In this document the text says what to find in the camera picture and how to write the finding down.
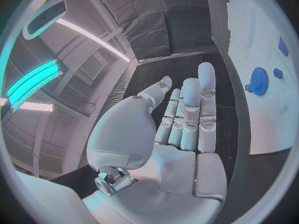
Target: white robotic hand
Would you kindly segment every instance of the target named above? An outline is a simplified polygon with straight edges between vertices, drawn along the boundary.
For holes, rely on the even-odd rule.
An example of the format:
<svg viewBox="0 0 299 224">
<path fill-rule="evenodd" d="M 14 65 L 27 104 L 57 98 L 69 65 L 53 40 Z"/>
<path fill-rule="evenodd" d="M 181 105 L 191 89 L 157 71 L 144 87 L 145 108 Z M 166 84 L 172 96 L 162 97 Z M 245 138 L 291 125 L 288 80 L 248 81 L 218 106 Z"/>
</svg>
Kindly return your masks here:
<svg viewBox="0 0 299 224">
<path fill-rule="evenodd" d="M 92 131 L 87 145 L 89 165 L 105 173 L 96 179 L 107 196 L 131 186 L 135 181 L 127 170 L 141 168 L 151 156 L 156 134 L 150 115 L 170 90 L 171 78 L 146 88 L 138 96 L 126 98 L 108 110 Z"/>
</svg>

